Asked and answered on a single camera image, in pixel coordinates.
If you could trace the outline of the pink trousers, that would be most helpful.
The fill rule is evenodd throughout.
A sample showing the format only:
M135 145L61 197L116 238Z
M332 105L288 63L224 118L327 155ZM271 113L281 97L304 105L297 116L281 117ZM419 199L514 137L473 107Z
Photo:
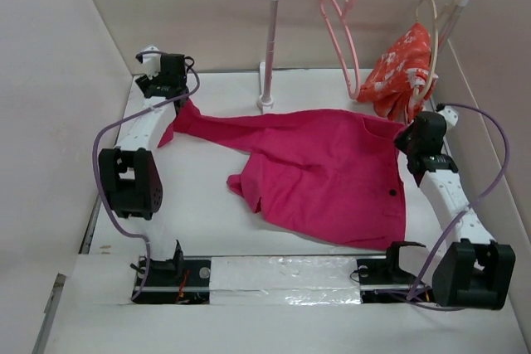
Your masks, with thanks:
M406 234L399 123L341 109L220 118L187 102L161 144L185 133L247 153L229 189L272 225L331 244L385 250Z

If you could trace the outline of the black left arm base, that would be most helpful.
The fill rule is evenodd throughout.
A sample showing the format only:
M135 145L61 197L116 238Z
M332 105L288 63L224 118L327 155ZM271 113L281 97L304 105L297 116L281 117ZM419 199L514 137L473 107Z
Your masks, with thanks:
M187 257L179 241L171 259L151 260L147 279L140 285L146 271L146 259L141 257L130 267L136 272L132 300L137 304L200 305L210 301L210 257Z

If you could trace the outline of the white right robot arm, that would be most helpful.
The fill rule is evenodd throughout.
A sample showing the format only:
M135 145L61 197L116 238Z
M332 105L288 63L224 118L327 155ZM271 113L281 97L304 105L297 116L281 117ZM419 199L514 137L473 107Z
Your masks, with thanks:
M503 308L514 271L516 254L502 245L480 222L475 209L496 188L509 162L473 201L460 182L453 158L442 152L446 133L458 121L459 104L438 104L421 111L394 139L406 156L407 170L431 204L441 235L429 246L406 299L413 301L421 286L431 289L437 305L498 311Z

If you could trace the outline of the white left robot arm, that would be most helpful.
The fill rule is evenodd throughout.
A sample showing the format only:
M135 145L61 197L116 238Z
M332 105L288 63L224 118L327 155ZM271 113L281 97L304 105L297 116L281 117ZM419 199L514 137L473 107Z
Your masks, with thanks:
M113 214L131 220L132 235L149 243L150 267L166 284L179 283L185 273L178 259L178 242L153 219L163 203L163 185L153 152L164 138L173 136L171 124L186 103L191 90L190 56L161 52L151 46L136 56L144 73L135 80L142 96L140 115L113 148L98 153L97 167L103 195Z

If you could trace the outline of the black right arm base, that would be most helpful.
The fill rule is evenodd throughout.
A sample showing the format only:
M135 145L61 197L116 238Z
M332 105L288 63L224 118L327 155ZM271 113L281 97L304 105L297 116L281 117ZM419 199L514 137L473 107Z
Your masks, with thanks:
M436 306L429 282L424 279L414 284L430 253L423 244L398 241L391 243L383 255L358 257L350 279L359 287L361 303Z

